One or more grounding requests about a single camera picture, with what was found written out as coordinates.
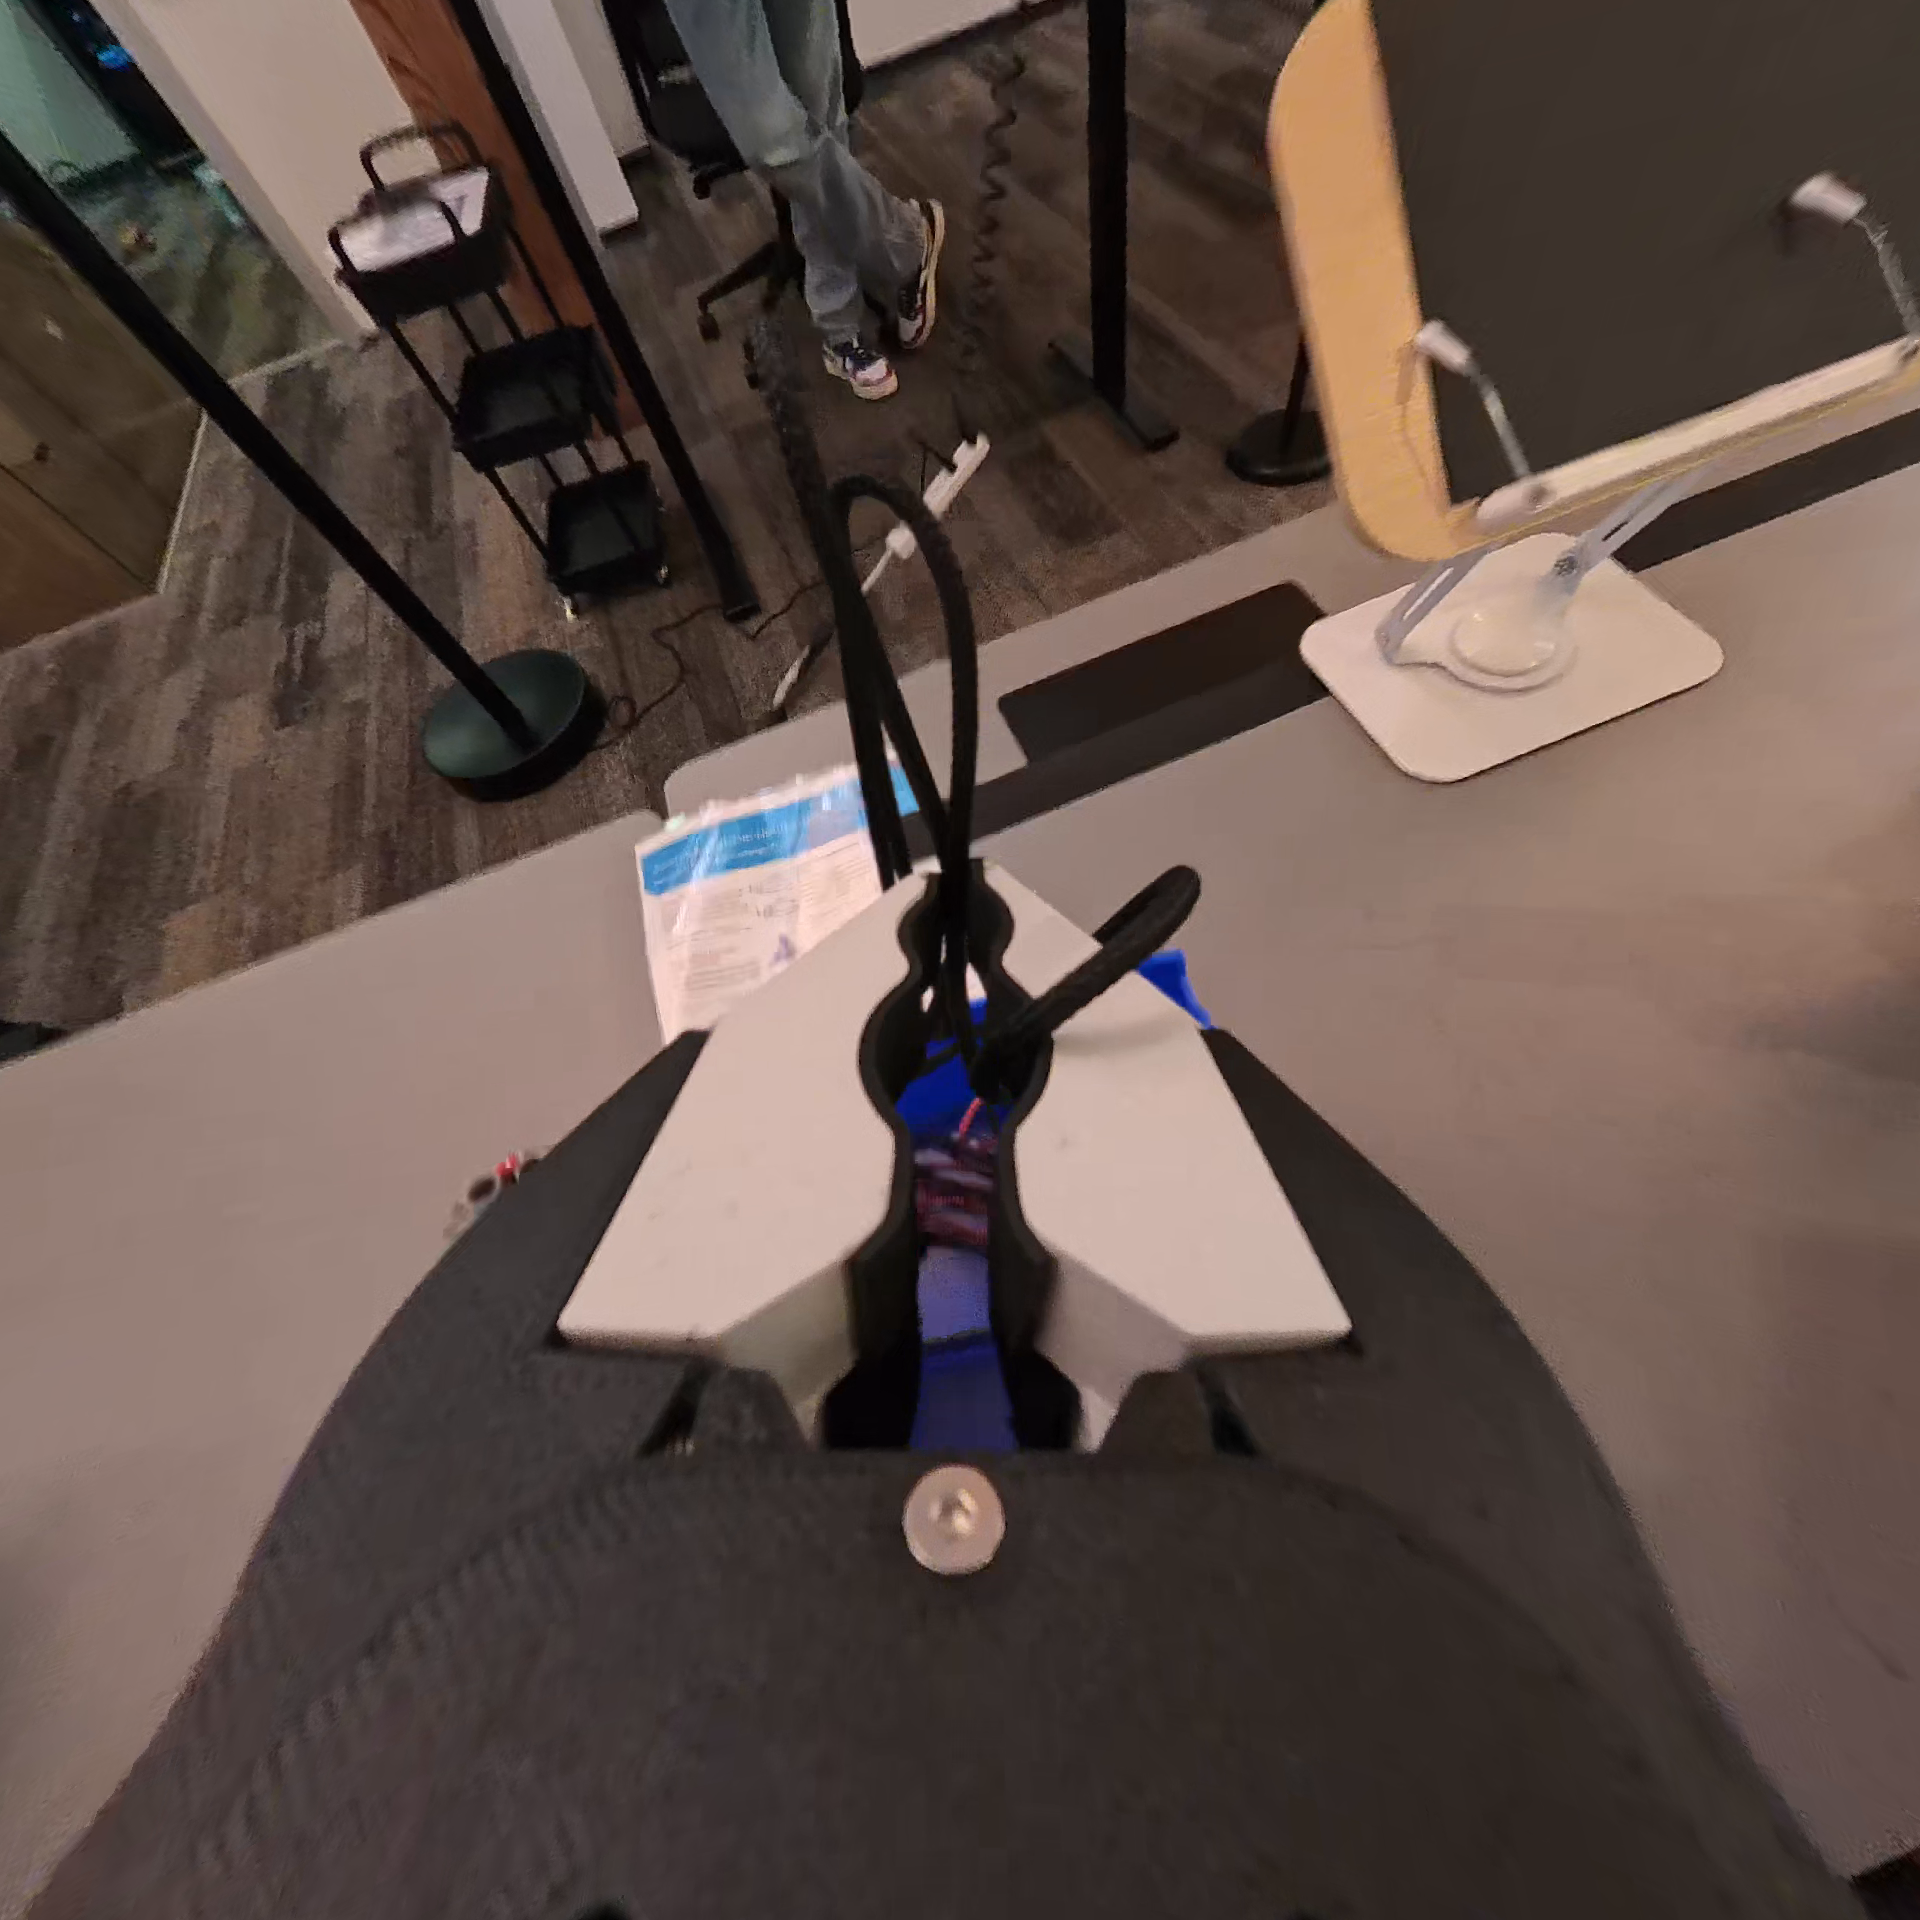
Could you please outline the wooden edged display board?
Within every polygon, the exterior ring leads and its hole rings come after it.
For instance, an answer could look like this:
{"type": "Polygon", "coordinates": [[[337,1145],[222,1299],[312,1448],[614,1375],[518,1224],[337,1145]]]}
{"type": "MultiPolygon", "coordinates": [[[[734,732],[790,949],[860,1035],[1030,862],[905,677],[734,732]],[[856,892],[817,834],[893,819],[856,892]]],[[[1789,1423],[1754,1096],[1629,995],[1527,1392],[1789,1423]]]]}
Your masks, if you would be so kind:
{"type": "Polygon", "coordinates": [[[1320,5],[1272,179],[1399,559],[1915,402],[1915,5],[1320,5]]]}

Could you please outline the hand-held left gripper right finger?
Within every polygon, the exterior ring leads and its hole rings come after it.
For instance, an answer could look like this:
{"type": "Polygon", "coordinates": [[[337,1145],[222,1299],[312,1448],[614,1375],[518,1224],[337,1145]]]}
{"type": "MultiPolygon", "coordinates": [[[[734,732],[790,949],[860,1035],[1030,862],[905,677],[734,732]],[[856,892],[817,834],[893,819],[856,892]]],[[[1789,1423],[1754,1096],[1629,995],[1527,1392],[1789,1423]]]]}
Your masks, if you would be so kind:
{"type": "Polygon", "coordinates": [[[975,1056],[997,1085],[987,1323],[1022,1448],[1098,1448],[1124,1392],[1222,1355],[1335,1347],[1352,1313],[1220,1045],[1141,976],[1198,892],[1163,874],[1098,937],[1002,862],[975,880],[975,1056]]]}

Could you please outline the black round base pole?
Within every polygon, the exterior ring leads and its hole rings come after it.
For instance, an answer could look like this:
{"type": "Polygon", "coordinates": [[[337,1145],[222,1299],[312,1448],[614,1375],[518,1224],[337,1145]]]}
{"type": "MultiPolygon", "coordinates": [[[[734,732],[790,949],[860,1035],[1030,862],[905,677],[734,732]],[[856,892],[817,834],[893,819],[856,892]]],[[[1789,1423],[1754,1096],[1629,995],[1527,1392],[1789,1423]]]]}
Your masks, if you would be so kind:
{"type": "Polygon", "coordinates": [[[511,804],[542,795],[592,755],[609,702],[578,658],[542,644],[495,661],[473,658],[230,381],[160,315],[80,212],[62,203],[14,137],[0,142],[0,180],[5,199],[97,295],[115,323],[135,333],[286,509],[303,518],[428,658],[445,664],[450,691],[432,702],[421,732],[421,752],[434,778],[473,804],[511,804]]]}
{"type": "Polygon", "coordinates": [[[1254,417],[1222,457],[1228,473],[1254,490],[1302,490],[1333,476],[1327,434],[1311,402],[1311,351],[1296,346],[1285,400],[1254,417]]]}

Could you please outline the black desk leg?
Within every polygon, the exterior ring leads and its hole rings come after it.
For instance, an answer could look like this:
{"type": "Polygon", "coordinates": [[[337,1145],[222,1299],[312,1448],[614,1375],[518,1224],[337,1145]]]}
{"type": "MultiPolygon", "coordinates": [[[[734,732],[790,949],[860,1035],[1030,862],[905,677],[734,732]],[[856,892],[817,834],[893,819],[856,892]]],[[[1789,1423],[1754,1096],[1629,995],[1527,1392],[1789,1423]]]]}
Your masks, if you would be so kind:
{"type": "Polygon", "coordinates": [[[1091,329],[1057,333],[1050,362],[1098,400],[1141,453],[1177,427],[1129,381],[1129,17],[1121,0],[1084,5],[1084,212],[1091,329]]]}
{"type": "Polygon", "coordinates": [[[718,590],[718,608],[726,621],[741,624],[757,614],[757,591],[749,582],[749,569],[741,566],[734,538],[726,527],[726,518],[718,512],[688,449],[686,434],[656,386],[652,368],[644,362],[644,351],[639,342],[639,329],[614,291],[614,278],[604,272],[604,252],[591,232],[587,212],[578,204],[573,185],[564,180],[564,171],[556,167],[542,111],[532,109],[518,60],[511,60],[511,40],[495,28],[495,17],[490,5],[478,0],[450,0],[447,17],[457,19],[457,34],[468,40],[468,55],[491,97],[491,109],[518,151],[518,163],[525,167],[532,192],[542,203],[542,212],[564,253],[564,266],[578,284],[578,291],[591,303],[591,315],[609,346],[614,373],[626,386],[626,396],[639,402],[639,417],[660,457],[660,469],[668,473],[678,500],[688,518],[688,527],[700,544],[710,582],[718,590]]]}

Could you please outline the white folding stand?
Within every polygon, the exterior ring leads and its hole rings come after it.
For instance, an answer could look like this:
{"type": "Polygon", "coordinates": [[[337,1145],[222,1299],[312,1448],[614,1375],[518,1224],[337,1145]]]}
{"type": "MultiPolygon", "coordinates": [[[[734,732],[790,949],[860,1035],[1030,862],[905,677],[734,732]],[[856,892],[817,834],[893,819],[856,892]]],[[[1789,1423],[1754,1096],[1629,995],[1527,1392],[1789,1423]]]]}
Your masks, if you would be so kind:
{"type": "Polygon", "coordinates": [[[1781,227],[1857,232],[1899,329],[1561,469],[1527,464],[1497,384],[1450,323],[1428,317],[1413,333],[1409,354],[1477,391],[1511,476],[1472,509],[1481,544],[1438,559],[1397,597],[1320,616],[1298,641],[1302,664],[1399,773],[1465,784],[1721,668],[1718,641],[1645,590],[1619,550],[1718,461],[1896,386],[1920,351],[1914,278],[1889,221],[1853,180],[1804,179],[1781,227]]]}

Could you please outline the blue plastic bin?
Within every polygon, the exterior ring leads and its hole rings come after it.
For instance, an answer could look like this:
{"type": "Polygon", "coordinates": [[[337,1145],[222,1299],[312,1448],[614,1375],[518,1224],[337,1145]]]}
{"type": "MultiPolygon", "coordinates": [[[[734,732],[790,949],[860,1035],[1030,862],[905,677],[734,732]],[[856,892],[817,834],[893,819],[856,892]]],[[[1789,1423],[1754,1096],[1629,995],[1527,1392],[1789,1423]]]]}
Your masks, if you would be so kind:
{"type": "Polygon", "coordinates": [[[1018,1454],[1014,1389],[992,1335],[987,1201],[997,1196],[1002,1110],[966,1066],[929,1066],[899,1095],[915,1145],[919,1389],[915,1454],[1018,1454]]]}

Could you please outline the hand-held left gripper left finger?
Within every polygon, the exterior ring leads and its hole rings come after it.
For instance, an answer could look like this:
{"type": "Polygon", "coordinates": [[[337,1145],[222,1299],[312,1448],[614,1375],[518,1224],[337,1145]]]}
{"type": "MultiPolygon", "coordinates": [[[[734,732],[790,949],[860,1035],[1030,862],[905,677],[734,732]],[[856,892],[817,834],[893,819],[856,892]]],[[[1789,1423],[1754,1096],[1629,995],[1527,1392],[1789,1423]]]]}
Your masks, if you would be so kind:
{"type": "Polygon", "coordinates": [[[915,1143],[941,884],[908,880],[710,1031],[556,1318],[591,1355],[778,1383],[827,1448],[908,1448],[922,1389],[915,1143]]]}

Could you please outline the printed paper sheet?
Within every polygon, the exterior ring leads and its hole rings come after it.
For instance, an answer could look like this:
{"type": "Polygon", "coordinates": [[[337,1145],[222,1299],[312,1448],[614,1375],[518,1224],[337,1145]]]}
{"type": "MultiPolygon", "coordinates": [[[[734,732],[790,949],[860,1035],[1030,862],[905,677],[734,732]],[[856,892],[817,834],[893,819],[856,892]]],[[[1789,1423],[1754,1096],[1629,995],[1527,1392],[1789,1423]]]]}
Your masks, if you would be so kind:
{"type": "Polygon", "coordinates": [[[700,804],[634,860],[660,1039],[721,1019],[884,892],[853,764],[700,804]]]}

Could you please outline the white power strip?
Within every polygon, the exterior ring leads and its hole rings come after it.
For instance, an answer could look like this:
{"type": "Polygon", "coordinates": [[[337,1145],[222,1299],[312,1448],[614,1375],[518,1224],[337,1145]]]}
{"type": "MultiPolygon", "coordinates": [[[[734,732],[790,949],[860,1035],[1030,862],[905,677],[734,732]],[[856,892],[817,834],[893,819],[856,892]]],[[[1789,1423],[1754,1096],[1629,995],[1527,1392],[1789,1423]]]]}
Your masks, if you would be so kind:
{"type": "MultiPolygon", "coordinates": [[[[893,525],[884,527],[884,538],[873,540],[873,558],[865,558],[865,550],[853,544],[860,608],[873,608],[875,590],[912,559],[919,559],[919,566],[929,566],[929,572],[937,572],[922,532],[929,527],[944,532],[948,512],[968,494],[968,482],[987,464],[987,457],[992,457],[992,434],[987,432],[972,432],[952,453],[941,453],[937,442],[922,442],[922,461],[930,461],[930,464],[922,469],[922,490],[912,495],[912,512],[887,505],[875,490],[856,494],[853,478],[838,478],[843,509],[856,509],[860,500],[866,500],[866,505],[879,505],[879,509],[893,512],[893,525]]],[[[809,630],[803,649],[787,661],[783,677],[776,682],[776,697],[769,697],[769,710],[766,710],[769,721],[790,719],[808,674],[815,674],[827,661],[827,654],[843,639],[843,624],[846,624],[843,614],[823,614],[823,621],[809,630]]]]}

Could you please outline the black tiered rolling cart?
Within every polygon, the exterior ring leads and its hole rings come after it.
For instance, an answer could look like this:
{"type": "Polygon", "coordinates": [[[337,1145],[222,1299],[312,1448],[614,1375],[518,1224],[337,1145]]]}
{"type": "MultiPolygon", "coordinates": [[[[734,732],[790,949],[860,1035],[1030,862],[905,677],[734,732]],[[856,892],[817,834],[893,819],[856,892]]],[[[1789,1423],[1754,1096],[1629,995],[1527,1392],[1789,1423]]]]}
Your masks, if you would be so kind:
{"type": "Polygon", "coordinates": [[[564,614],[668,586],[652,473],[623,432],[600,333],[559,317],[507,185],[457,120],[358,147],[335,278],[439,406],[450,453],[535,550],[564,614]]]}

